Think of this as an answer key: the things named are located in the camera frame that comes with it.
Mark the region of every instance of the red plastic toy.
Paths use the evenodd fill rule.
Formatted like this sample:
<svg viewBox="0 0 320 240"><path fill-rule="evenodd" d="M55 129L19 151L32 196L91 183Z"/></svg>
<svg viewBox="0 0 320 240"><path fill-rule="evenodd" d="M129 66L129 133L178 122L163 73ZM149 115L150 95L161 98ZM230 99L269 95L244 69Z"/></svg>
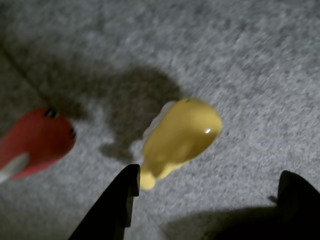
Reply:
<svg viewBox="0 0 320 240"><path fill-rule="evenodd" d="M75 129L54 109L27 113L0 140L0 183L48 168L65 156L75 142Z"/></svg>

